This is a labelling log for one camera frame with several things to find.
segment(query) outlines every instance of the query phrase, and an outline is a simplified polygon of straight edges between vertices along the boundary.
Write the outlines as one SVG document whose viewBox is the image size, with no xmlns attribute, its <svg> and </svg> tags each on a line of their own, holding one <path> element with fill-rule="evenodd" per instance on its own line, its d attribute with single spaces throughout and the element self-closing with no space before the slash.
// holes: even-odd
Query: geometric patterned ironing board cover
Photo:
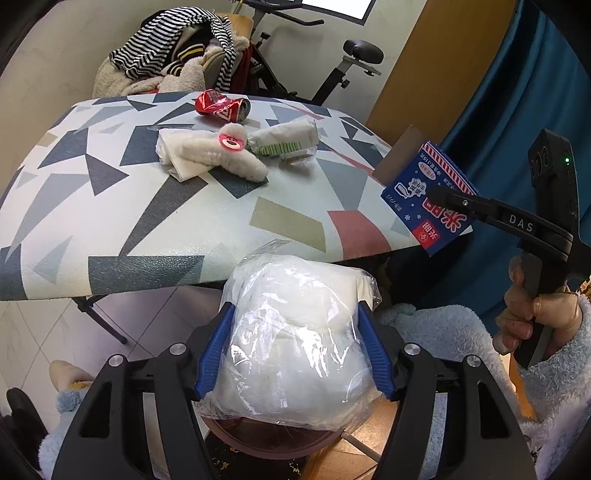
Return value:
<svg viewBox="0 0 591 480">
<path fill-rule="evenodd" d="M 221 168 L 179 183 L 158 162 L 158 130 L 223 125 L 195 97 L 87 100 L 51 127 L 0 196 L 0 300 L 224 280 L 275 238 L 292 240 L 281 253 L 325 262 L 418 244 L 371 176 L 389 146 L 336 110 L 250 97 L 249 131 L 316 120 L 316 158 L 265 161 L 264 184 Z"/>
</svg>

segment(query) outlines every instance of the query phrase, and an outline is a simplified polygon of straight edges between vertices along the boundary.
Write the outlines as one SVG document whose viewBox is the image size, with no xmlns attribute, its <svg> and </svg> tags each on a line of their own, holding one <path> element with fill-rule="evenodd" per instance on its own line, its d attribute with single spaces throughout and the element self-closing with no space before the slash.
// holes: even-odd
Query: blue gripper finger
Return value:
<svg viewBox="0 0 591 480">
<path fill-rule="evenodd" d="M 387 399 L 392 400 L 396 393 L 396 385 L 392 376 L 392 362 L 372 325 L 373 313 L 364 301 L 359 302 L 357 312 L 358 329 L 369 356 L 375 386 L 386 395 Z"/>
<path fill-rule="evenodd" d="M 224 345 L 230 336 L 235 311 L 236 306 L 230 305 L 230 308 L 227 309 L 220 320 L 216 331 L 213 332 L 209 343 L 199 359 L 197 381 L 195 382 L 195 394 L 198 400 L 202 400 L 216 385 L 217 371 L 220 368 L 220 358 Z"/>
</svg>

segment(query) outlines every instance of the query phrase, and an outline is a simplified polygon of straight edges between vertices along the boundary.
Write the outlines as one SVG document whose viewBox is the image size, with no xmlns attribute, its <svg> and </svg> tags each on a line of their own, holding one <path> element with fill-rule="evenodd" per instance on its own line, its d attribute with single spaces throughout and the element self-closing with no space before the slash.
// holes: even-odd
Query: blue box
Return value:
<svg viewBox="0 0 591 480">
<path fill-rule="evenodd" d="M 472 220 L 427 199 L 427 188 L 443 185 L 478 195 L 464 173 L 431 142 L 426 142 L 398 177 L 384 189 L 382 198 L 396 212 L 429 256 L 451 243 Z"/>
</svg>

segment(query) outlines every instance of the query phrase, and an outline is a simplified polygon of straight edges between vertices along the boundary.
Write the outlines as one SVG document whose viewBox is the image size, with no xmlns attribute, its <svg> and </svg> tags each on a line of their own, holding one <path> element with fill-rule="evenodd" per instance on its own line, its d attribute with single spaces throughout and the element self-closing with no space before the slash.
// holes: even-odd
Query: black and white striped shirt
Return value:
<svg viewBox="0 0 591 480">
<path fill-rule="evenodd" d="M 230 91 L 236 49 L 232 25 L 227 17 L 197 7 L 171 8 L 162 12 L 135 33 L 125 45 L 109 54 L 111 63 L 130 79 L 160 74 L 168 52 L 174 48 L 183 28 L 209 23 L 212 34 L 224 50 L 224 60 L 216 82 L 216 90 Z"/>
</svg>

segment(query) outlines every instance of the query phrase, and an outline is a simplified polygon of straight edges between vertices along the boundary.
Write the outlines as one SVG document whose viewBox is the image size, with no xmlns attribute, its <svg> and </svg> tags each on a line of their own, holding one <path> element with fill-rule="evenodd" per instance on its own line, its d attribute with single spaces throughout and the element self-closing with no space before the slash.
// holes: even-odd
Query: white bundle in plastic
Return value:
<svg viewBox="0 0 591 480">
<path fill-rule="evenodd" d="M 364 421 L 379 396 L 357 331 L 357 305 L 379 303 L 375 280 L 355 268 L 265 254 L 240 264 L 222 304 L 236 306 L 211 418 L 316 430 Z"/>
</svg>

